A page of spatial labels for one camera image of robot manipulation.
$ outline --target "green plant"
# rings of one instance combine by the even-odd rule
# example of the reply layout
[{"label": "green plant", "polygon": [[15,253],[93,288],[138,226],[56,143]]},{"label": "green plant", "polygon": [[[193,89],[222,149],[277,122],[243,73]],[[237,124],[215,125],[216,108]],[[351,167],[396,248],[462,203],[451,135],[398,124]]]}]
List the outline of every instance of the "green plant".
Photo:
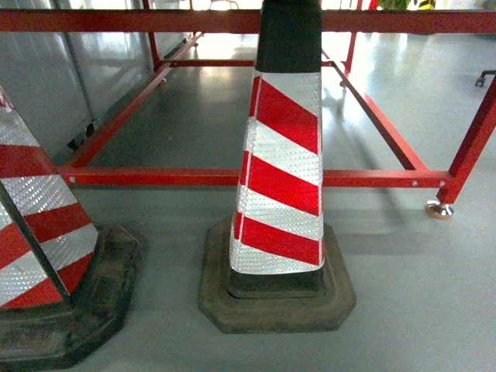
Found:
[{"label": "green plant", "polygon": [[377,4],[384,10],[406,10],[410,0],[378,0]]}]

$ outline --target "white reflective stripe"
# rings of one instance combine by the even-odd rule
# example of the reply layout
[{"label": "white reflective stripe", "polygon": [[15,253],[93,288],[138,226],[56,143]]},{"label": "white reflective stripe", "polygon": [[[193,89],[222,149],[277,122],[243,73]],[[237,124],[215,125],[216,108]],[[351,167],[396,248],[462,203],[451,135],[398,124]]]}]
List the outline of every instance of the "white reflective stripe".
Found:
[{"label": "white reflective stripe", "polygon": [[78,202],[58,174],[2,178],[0,181],[22,215],[33,215]]},{"label": "white reflective stripe", "polygon": [[2,203],[0,203],[0,230],[3,230],[5,227],[12,223],[12,219],[10,215],[5,210]]},{"label": "white reflective stripe", "polygon": [[0,145],[39,146],[16,110],[0,108]]},{"label": "white reflective stripe", "polygon": [[311,215],[258,194],[246,186],[239,188],[239,212],[286,233],[320,241],[324,234],[323,215]]},{"label": "white reflective stripe", "polygon": [[0,306],[26,293],[47,279],[33,252],[28,252],[0,270]]},{"label": "white reflective stripe", "polygon": [[316,186],[322,184],[322,155],[306,150],[255,118],[248,120],[246,130],[245,147],[255,157],[303,181]]},{"label": "white reflective stripe", "polygon": [[322,117],[322,74],[320,72],[300,74],[263,72],[261,75],[263,80],[292,101],[319,118]]},{"label": "white reflective stripe", "polygon": [[242,244],[239,240],[234,239],[232,234],[229,255],[231,268],[242,274],[275,275],[303,273],[318,270],[324,264],[322,262],[320,265],[312,265],[291,258],[276,256]]},{"label": "white reflective stripe", "polygon": [[60,270],[92,253],[97,238],[96,228],[89,224],[40,245],[52,267]]}]

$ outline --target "caster wheel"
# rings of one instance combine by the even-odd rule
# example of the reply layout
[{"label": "caster wheel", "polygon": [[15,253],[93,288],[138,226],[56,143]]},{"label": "caster wheel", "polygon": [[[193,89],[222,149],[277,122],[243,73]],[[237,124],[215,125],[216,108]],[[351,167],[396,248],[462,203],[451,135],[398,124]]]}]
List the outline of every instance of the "caster wheel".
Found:
[{"label": "caster wheel", "polygon": [[425,211],[435,219],[450,219],[455,212],[453,205],[443,204],[437,200],[429,200],[425,206]]},{"label": "caster wheel", "polygon": [[477,81],[475,82],[475,86],[476,87],[482,87],[484,86],[484,83],[486,82],[486,78],[484,76],[481,76],[477,79]]}]

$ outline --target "black cone top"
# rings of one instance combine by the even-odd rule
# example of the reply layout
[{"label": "black cone top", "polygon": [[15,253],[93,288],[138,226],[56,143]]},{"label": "black cone top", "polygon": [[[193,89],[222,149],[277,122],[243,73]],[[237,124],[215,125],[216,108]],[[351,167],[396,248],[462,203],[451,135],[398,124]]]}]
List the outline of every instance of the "black cone top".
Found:
[{"label": "black cone top", "polygon": [[260,72],[320,72],[322,8],[319,0],[264,0],[257,63]]}]

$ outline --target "black rubber cone base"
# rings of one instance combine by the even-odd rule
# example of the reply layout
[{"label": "black rubber cone base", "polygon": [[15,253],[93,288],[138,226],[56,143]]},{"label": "black rubber cone base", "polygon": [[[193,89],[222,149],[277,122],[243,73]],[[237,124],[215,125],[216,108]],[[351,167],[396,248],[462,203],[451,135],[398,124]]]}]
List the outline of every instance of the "black rubber cone base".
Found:
[{"label": "black rubber cone base", "polygon": [[199,291],[199,308],[224,333],[319,332],[337,330],[357,303],[332,228],[324,226],[329,288],[320,296],[235,298],[229,265],[231,220],[208,231]]},{"label": "black rubber cone base", "polygon": [[139,258],[124,229],[98,229],[95,255],[70,304],[0,311],[0,366],[32,371],[83,360],[122,328]]}]

